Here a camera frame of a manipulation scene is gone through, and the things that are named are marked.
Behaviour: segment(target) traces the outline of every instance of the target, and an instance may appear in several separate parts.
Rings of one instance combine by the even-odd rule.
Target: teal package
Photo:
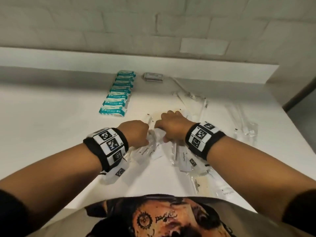
[[[107,109],[107,108],[100,108],[99,113],[102,115],[113,115],[113,116],[119,116],[123,117],[125,116],[126,109],[125,108],[119,108],[119,109]]]
[[[125,102],[124,101],[108,101],[108,100],[105,100],[103,102],[103,105],[117,105],[117,106],[125,107]]]
[[[116,82],[114,82],[113,83],[113,85],[112,86],[114,86],[114,87],[130,87],[130,88],[133,88],[134,86],[133,86],[133,84],[132,84],[132,82],[126,82],[126,83],[116,83]]]
[[[119,76],[119,77],[115,78],[115,80],[134,82],[134,77],[131,77],[131,76],[126,76],[126,77]]]
[[[125,94],[122,95],[112,95],[112,94],[108,94],[107,98],[113,98],[113,99],[125,99],[127,100],[128,96]]]
[[[125,71],[125,70],[121,70],[117,73],[117,76],[132,76],[135,77],[136,74],[133,71]]]
[[[129,88],[115,87],[115,88],[111,88],[111,89],[110,89],[110,93],[111,93],[111,92],[125,92],[125,93],[130,94],[130,93],[131,93],[131,90],[130,90]]]

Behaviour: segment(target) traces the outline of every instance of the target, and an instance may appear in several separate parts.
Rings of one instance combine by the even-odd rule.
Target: t-shirt
[[[63,227],[62,234],[82,237],[311,236],[316,233],[313,226],[315,197],[316,190],[298,195],[287,207],[283,222],[216,198],[169,195],[116,198],[94,203],[68,216],[62,220],[63,225],[68,225]],[[25,236],[30,232],[26,208],[3,191],[0,191],[0,228],[10,236]]]

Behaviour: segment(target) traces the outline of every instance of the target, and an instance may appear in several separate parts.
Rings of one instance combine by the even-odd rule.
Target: hand
[[[149,125],[142,121],[126,121],[118,126],[124,134],[129,147],[142,147],[149,144],[146,139]]]
[[[157,120],[155,128],[163,129],[166,132],[163,140],[168,142],[170,140],[184,140],[189,129],[195,122],[189,121],[179,111],[175,113],[168,111],[161,114],[161,120]]]

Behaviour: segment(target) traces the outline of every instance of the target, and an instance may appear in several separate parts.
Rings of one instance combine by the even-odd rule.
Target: black wristband
[[[96,131],[88,135],[83,143],[99,158],[102,170],[106,172],[120,163],[129,148],[124,134],[117,128]]]
[[[206,160],[211,147],[224,136],[224,132],[208,122],[196,123],[186,134],[185,142],[193,154]]]

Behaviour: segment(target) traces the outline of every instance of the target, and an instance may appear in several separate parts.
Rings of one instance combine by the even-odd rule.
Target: white table
[[[231,100],[241,103],[247,116],[259,124],[256,147],[316,179],[314,152],[264,85],[190,79],[181,83],[209,99],[205,119],[224,132],[234,128],[224,105]],[[144,119],[153,112],[184,108],[171,95],[176,90],[179,87],[171,79],[160,84],[138,78],[126,116],[116,118],[98,113],[107,94],[104,90],[1,85],[0,178],[81,143],[87,134],[102,127]],[[154,193],[194,195],[188,176],[172,167],[166,158],[152,161],[146,169],[132,171],[133,168],[136,167],[131,166],[113,185],[103,185],[97,177],[53,221],[109,198]],[[241,197],[232,202],[253,210]]]

